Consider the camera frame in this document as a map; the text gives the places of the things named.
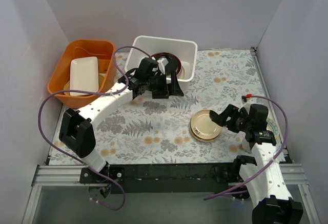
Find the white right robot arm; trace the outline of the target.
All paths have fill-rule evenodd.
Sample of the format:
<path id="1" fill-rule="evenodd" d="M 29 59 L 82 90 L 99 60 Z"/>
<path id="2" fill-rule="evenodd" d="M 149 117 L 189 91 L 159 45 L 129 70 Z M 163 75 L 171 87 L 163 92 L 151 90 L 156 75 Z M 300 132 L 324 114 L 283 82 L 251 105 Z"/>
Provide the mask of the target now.
<path id="1" fill-rule="evenodd" d="M 269 110 L 261 104 L 234 105 L 220 114 L 210 111 L 210 119 L 220 127 L 245 133 L 252 157 L 236 159 L 232 168 L 236 181 L 246 185 L 253 203 L 252 223 L 300 223 L 303 207 L 294 201 L 285 185 L 274 134 L 267 130 Z"/>

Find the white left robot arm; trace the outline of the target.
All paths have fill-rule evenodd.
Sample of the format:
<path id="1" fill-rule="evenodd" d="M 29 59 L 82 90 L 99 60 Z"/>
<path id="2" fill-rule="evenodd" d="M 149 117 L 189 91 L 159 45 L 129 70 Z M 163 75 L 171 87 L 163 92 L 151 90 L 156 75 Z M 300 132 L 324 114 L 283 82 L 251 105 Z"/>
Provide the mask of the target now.
<path id="1" fill-rule="evenodd" d="M 96 127 L 112 112 L 146 91 L 152 93 L 153 99 L 183 96 L 176 75 L 178 67 L 178 60 L 167 54 L 145 57 L 103 96 L 76 111 L 65 111 L 59 140 L 92 168 L 91 176 L 96 182 L 103 183 L 109 177 L 107 162 L 95 148 Z"/>

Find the cream small plate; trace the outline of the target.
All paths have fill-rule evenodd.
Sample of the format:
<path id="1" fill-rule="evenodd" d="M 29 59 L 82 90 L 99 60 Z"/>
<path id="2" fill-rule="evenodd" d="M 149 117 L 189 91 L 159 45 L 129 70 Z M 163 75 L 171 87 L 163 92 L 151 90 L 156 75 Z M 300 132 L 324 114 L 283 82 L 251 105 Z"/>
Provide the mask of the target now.
<path id="1" fill-rule="evenodd" d="M 197 111 L 190 120 L 194 133 L 203 139 L 210 139 L 222 131 L 222 127 L 211 121 L 208 109 Z"/>

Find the tan bottom plate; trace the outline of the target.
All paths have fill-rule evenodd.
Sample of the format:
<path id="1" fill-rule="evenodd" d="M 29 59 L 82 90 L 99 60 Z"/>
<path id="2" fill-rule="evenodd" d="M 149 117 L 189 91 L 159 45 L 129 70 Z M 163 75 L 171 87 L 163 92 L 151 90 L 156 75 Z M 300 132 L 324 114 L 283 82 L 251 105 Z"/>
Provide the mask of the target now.
<path id="1" fill-rule="evenodd" d="M 203 138 L 200 138 L 199 136 L 197 136 L 194 131 L 192 130 L 191 127 L 189 127 L 189 130 L 190 130 L 190 133 L 192 134 L 192 136 L 198 140 L 198 141 L 201 141 L 201 142 L 212 142 L 214 141 L 220 134 L 214 136 L 213 138 L 210 138 L 210 139 L 203 139 Z"/>

